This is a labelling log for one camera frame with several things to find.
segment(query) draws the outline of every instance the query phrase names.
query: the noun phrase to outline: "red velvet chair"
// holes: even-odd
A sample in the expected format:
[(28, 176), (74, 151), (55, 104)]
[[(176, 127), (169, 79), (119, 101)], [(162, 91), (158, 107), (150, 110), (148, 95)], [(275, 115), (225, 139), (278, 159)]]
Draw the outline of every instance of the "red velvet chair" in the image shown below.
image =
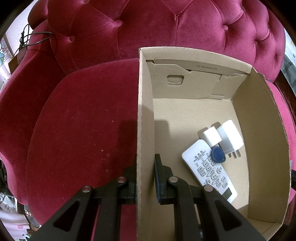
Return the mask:
[[(54, 36), (28, 51), (0, 95), (0, 153), (11, 191), (41, 224), (83, 185), (105, 185), (132, 164), (138, 48), (209, 50), (271, 81), (284, 57), (284, 29), (259, 0), (39, 0), (29, 23)], [(289, 110), (269, 86), (292, 146)], [(135, 207), (123, 212), (135, 238)]]

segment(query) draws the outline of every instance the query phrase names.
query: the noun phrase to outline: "cardboard flap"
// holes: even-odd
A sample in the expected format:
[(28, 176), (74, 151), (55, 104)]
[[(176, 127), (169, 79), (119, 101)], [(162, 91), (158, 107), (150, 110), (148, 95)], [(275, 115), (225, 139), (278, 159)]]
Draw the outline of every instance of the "cardboard flap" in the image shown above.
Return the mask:
[(209, 99), (230, 99), (247, 77), (247, 74), (222, 75)]
[(147, 62), (153, 98), (201, 99), (209, 97), (221, 75), (188, 71), (175, 64)]
[(281, 227), (281, 223), (267, 223), (263, 221), (247, 218), (266, 240), (269, 240)]
[(184, 69), (205, 71), (224, 75), (249, 74), (252, 66), (243, 61), (205, 50), (182, 47), (141, 48), (146, 60), (156, 64), (177, 64)]
[(232, 101), (249, 166), (248, 217), (282, 223), (290, 191), (289, 146), (273, 96), (252, 69)]

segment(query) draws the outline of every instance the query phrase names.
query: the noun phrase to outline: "black cable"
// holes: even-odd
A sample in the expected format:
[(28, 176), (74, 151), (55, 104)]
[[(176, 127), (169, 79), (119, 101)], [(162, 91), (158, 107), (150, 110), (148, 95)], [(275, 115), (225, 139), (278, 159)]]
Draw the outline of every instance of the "black cable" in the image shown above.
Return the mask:
[(36, 32), (36, 33), (27, 34), (26, 36), (24, 36), (24, 38), (25, 38), (25, 37), (28, 37), (29, 35), (35, 35), (35, 34), (48, 34), (49, 36), (48, 36), (47, 38), (45, 38), (45, 39), (42, 39), (42, 40), (40, 40), (40, 41), (38, 41), (38, 42), (36, 42), (36, 43), (32, 43), (32, 44), (25, 44), (25, 43), (28, 42), (28, 40), (27, 40), (27, 41), (24, 42), (24, 44), (22, 45), (22, 47), (32, 46), (32, 45), (35, 45), (35, 44), (39, 44), (39, 43), (41, 43), (41, 42), (43, 42), (43, 41), (49, 39), (49, 38), (52, 36), (52, 32), (47, 32), (47, 31), (45, 31), (45, 32)]
[(25, 28), (28, 26), (28, 36), (27, 36), (27, 41), (26, 42), (28, 42), (28, 40), (29, 40), (29, 32), (30, 32), (30, 24), (28, 24), (27, 23), (27, 25), (24, 27), (24, 30), (25, 30)]
[(22, 32), (21, 34), (21, 37), (20, 37), (20, 47), (19, 47), (19, 50), (21, 50), (23, 48), (23, 45), (24, 45), (24, 31)]

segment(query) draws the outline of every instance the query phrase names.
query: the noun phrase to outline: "velvet seat cushion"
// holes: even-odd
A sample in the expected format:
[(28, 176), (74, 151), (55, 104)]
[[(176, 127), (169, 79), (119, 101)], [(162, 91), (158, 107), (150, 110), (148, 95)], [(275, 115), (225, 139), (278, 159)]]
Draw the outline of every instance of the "velvet seat cushion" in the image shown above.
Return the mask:
[(115, 61), (73, 72), (52, 92), (27, 160), (28, 201), (38, 222), (82, 186), (106, 185), (133, 164), (138, 78), (139, 59)]

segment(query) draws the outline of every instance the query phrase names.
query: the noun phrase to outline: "cardboard box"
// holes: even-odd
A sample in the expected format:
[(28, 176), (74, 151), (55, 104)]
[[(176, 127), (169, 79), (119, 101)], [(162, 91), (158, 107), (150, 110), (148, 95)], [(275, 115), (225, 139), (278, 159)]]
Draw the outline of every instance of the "cardboard box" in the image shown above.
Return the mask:
[(182, 152), (198, 140), (199, 130), (229, 119), (244, 139), (242, 156), (227, 156), (222, 164), (238, 193), (232, 205), (268, 240), (285, 217), (290, 164), (264, 76), (247, 63), (203, 50), (146, 47), (139, 55), (138, 240), (175, 239), (173, 205), (157, 203), (154, 154), (175, 176), (199, 186)]

